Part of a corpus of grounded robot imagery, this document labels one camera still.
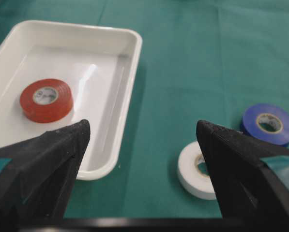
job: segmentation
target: red tape roll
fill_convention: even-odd
[[[69,86],[57,79],[36,81],[20,96],[20,105],[27,118],[34,122],[54,122],[65,117],[73,107]]]

